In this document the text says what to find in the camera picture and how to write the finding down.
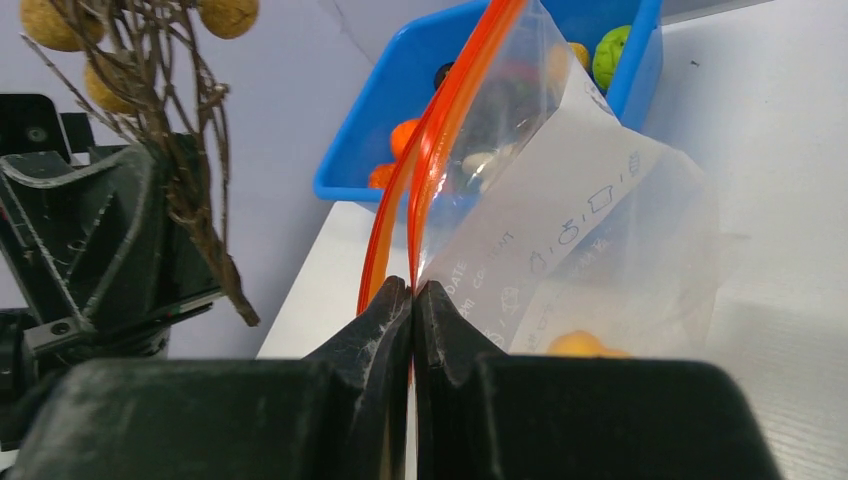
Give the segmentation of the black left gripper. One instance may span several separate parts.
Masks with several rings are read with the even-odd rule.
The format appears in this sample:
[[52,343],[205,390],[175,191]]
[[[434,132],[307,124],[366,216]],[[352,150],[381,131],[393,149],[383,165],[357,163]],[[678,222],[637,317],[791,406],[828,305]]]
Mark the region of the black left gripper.
[[99,146],[88,117],[1,97],[1,251],[26,300],[1,313],[1,447],[52,384],[95,358],[162,357],[171,327],[221,289],[167,213],[153,148]]

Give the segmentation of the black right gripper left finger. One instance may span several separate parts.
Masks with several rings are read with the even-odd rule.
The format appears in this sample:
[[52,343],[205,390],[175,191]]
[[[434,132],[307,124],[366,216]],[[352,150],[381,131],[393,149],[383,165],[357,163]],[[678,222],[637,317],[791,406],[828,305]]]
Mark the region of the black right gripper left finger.
[[96,360],[43,392],[13,479],[401,479],[411,296],[300,360]]

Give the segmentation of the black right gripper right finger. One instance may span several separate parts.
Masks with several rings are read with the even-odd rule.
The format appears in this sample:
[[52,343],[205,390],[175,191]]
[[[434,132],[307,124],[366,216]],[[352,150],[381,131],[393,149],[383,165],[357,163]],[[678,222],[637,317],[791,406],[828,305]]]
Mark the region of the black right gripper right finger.
[[738,386],[681,360],[511,356],[427,283],[413,307],[421,479],[776,479]]

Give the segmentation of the yellow bumpy pepper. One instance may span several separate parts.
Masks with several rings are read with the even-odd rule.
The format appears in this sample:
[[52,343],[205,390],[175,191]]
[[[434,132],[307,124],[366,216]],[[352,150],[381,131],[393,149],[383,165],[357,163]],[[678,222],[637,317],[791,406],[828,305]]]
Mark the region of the yellow bumpy pepper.
[[555,338],[546,351],[551,356],[629,358],[630,354],[605,346],[596,336],[577,330]]

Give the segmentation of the longan bunch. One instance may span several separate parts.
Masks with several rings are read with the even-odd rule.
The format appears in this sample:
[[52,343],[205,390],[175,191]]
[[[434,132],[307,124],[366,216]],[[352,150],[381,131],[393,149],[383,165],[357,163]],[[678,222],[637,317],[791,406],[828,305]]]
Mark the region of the longan bunch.
[[233,40],[260,13],[257,1],[22,1],[22,38],[85,58],[87,113],[126,140],[153,149],[166,170],[167,211],[183,227],[246,325],[260,317],[229,252],[231,142],[219,81],[198,32]]

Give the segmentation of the clear zip top bag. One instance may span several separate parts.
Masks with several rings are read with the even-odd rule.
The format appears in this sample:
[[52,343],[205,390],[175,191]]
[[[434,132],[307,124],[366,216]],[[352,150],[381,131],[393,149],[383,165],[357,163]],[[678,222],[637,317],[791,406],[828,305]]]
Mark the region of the clear zip top bag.
[[[690,356],[718,288],[716,206],[685,153],[625,127],[538,1],[493,1],[422,115],[378,207],[365,308],[405,206],[412,290],[442,285],[498,347],[546,353],[583,330],[632,356]],[[483,176],[462,160],[507,144]]]

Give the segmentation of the orange red bumpy pepper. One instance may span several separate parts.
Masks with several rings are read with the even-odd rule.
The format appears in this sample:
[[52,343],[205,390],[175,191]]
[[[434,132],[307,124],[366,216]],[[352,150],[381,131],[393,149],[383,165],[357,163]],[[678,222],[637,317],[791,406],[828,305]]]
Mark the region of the orange red bumpy pepper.
[[369,175],[368,187],[385,190],[391,183],[396,167],[395,162],[377,165]]

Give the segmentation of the white mushroom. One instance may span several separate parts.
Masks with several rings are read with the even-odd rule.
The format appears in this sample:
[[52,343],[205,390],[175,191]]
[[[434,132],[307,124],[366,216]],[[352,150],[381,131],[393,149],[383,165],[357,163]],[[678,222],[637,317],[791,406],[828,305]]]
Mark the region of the white mushroom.
[[507,144],[495,150],[472,153],[462,160],[462,171],[470,176],[489,174],[500,160],[511,157],[514,148],[514,144]]

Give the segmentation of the orange fruit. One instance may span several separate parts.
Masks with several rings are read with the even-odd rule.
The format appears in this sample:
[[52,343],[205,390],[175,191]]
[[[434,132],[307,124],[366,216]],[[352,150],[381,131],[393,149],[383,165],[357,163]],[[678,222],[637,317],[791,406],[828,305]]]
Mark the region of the orange fruit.
[[419,124],[419,118],[406,120],[397,125],[389,137],[390,152],[395,160],[399,160],[411,140],[415,129]]

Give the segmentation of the yellow lemon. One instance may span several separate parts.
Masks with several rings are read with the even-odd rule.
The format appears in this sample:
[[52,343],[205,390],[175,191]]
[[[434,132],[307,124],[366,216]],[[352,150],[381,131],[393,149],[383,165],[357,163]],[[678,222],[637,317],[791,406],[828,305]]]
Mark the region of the yellow lemon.
[[589,70],[589,50],[581,43],[567,42],[553,45],[547,53],[547,79],[550,83],[564,81],[574,64]]

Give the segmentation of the green custard apple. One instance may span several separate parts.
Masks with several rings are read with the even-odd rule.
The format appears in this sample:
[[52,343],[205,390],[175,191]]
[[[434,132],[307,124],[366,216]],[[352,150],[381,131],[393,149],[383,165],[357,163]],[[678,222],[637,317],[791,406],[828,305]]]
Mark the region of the green custard apple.
[[630,25],[614,28],[595,47],[591,71],[595,83],[603,91],[610,87],[630,31]]

